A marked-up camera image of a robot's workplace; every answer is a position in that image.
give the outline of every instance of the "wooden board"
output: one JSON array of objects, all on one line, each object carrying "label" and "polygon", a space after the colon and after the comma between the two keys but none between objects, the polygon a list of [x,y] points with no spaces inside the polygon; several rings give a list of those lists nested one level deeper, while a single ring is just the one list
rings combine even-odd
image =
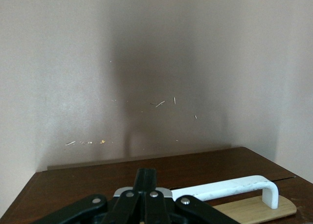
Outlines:
[{"label": "wooden board", "polygon": [[296,206],[285,197],[279,196],[277,209],[269,208],[262,202],[262,196],[214,206],[241,224],[258,224],[293,215]]}]

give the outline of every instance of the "wall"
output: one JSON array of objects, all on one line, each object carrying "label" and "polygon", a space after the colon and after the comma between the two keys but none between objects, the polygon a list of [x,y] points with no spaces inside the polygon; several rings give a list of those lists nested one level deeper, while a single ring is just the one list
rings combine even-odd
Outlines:
[{"label": "wall", "polygon": [[1,0],[0,215],[47,166],[216,145],[313,181],[312,1]]}]

